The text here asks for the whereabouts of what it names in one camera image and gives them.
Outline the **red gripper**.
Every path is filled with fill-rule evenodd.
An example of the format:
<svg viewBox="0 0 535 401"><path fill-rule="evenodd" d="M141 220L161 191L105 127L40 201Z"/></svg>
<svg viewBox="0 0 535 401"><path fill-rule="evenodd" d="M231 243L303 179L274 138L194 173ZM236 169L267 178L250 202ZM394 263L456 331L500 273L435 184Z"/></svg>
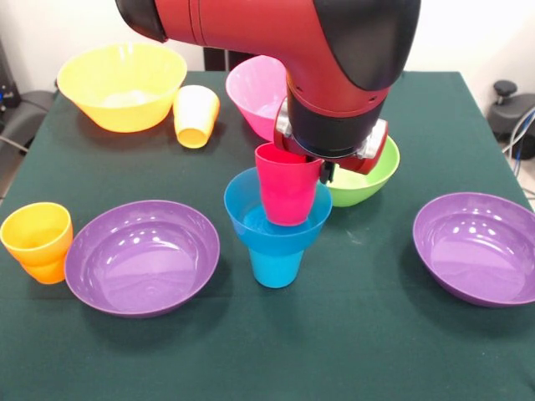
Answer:
<svg viewBox="0 0 535 401"><path fill-rule="evenodd" d="M388 136L388 123L379 118L381 109L335 118L286 98L275 119L273 142L280 150L323 160L319 180L324 185L333 181L336 165L366 175L378 163Z"/></svg>

